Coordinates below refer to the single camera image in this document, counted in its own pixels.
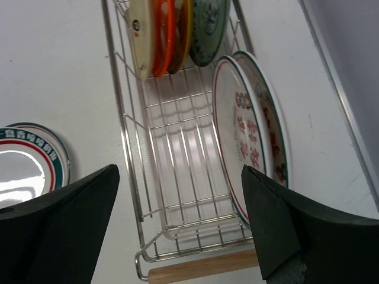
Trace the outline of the white plate red characters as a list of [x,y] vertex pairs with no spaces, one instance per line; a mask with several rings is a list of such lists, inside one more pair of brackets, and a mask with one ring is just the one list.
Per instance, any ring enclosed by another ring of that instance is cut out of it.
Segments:
[[68,151],[49,128],[17,122],[1,128],[1,209],[70,183]]

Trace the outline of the orange plastic plate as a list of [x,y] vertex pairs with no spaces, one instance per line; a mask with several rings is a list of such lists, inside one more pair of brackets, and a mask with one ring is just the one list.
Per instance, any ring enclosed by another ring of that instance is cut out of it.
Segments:
[[179,7],[183,1],[153,1],[155,58],[152,74],[159,78],[173,67],[178,57]]

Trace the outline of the brown yellow patterned plate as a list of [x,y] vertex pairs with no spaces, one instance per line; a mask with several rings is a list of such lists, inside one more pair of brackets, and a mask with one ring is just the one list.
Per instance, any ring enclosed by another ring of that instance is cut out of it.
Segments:
[[184,66],[192,44],[192,31],[194,24],[193,1],[175,1],[175,47],[169,74],[175,74]]

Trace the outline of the cream beige plate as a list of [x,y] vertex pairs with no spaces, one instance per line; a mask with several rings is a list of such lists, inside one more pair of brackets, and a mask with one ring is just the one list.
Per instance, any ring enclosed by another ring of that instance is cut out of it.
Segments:
[[153,1],[129,1],[126,15],[131,35],[134,69],[137,77],[146,81],[152,71],[155,57]]

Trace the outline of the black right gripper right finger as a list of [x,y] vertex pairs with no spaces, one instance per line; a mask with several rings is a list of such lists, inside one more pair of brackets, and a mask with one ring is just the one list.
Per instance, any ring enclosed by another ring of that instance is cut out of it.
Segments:
[[267,283],[377,283],[378,221],[320,204],[244,166],[243,195]]

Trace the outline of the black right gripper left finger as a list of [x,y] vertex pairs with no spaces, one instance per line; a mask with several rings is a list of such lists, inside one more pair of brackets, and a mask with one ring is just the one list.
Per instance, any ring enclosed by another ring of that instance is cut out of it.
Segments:
[[1,283],[90,283],[118,192],[109,164],[1,209]]

